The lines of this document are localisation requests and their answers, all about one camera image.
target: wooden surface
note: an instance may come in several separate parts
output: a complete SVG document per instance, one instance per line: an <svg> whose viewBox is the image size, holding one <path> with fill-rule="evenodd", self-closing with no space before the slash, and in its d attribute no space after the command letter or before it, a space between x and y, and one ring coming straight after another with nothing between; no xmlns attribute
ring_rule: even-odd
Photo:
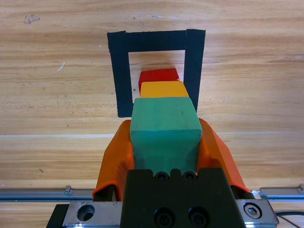
<svg viewBox="0 0 304 228"><path fill-rule="evenodd" d="M95 187L122 122L106 33L193 28L206 30L198 115L247 187L303 183L303 11L302 0L0 1L0 188ZM184 51L129 56L133 98L142 70L183 78ZM0 227L45 227L53 208L0 204Z"/></svg>

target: black tape square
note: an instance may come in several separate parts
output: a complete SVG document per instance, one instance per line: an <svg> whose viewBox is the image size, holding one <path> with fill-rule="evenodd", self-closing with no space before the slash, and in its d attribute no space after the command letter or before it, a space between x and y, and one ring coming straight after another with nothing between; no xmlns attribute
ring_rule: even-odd
<svg viewBox="0 0 304 228"><path fill-rule="evenodd" d="M184 85L195 110L205 46L204 30L108 33L118 117L131 117L133 110L129 52L185 50Z"/></svg>

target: stacked blocks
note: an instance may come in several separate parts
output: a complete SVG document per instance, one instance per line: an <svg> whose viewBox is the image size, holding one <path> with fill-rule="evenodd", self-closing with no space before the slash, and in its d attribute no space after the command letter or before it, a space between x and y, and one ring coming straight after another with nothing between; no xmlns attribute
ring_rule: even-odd
<svg viewBox="0 0 304 228"><path fill-rule="evenodd" d="M130 137L136 169L196 172L202 128L182 82L142 81Z"/></svg>
<svg viewBox="0 0 304 228"><path fill-rule="evenodd" d="M143 82L179 81L179 75L175 68L142 71L138 81L139 92Z"/></svg>

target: metal plate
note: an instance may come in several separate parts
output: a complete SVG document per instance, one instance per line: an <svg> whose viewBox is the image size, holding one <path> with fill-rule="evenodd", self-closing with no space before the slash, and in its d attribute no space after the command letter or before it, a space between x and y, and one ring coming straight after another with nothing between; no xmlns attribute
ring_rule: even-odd
<svg viewBox="0 0 304 228"><path fill-rule="evenodd" d="M63 221L62 226L71 227L94 227L94 228L105 228L105 227L119 227L120 218L122 213L122 202L72 202L70 203L66 217ZM84 208L94 208L88 210L88 213L92 213L93 216L87 221L82 221L83 216L86 213L81 214Z"/></svg>
<svg viewBox="0 0 304 228"><path fill-rule="evenodd" d="M268 200L266 199L237 199L237 205L243 220L245 222L246 228L276 228L279 224L279 220L276 217L272 207L270 206ZM260 215L257 218L255 216L248 215L246 210L248 205L253 205L255 208L258 208L260 211L256 214Z"/></svg>

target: black cable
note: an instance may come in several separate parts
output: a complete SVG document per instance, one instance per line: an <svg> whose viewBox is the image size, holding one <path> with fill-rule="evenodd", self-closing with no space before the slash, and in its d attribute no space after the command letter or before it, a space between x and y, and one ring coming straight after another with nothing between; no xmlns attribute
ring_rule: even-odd
<svg viewBox="0 0 304 228"><path fill-rule="evenodd" d="M290 220L288 220L288 219L286 219L286 218L284 218L284 217L282 217L282 216L278 216L278 217L281 218L281 219L284 219L286 222L290 223L291 225L293 225L293 226L296 227L296 228L301 228L301 227L298 226L297 224L293 223L292 221L290 221Z"/></svg>
<svg viewBox="0 0 304 228"><path fill-rule="evenodd" d="M300 226L296 225L295 223L293 223L292 221L284 218L283 216L290 216L290 215L301 215L304 216L304 211L298 211L298 210L285 210L285 211L276 211L275 214L281 218L284 219L286 222L290 223L291 225L293 225L296 228L301 228Z"/></svg>
<svg viewBox="0 0 304 228"><path fill-rule="evenodd" d="M286 211L276 211L277 216L288 216L288 215L302 215L304 216L304 211L298 210L286 210Z"/></svg>

